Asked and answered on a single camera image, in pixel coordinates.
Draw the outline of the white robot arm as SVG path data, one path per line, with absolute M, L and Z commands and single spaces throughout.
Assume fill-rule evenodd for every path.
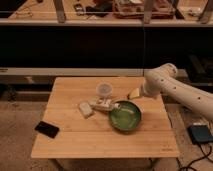
M 213 123 L 213 94 L 176 80 L 177 73 L 176 66 L 171 63 L 149 70 L 145 74 L 142 95 L 156 97 L 161 92 L 166 93 Z

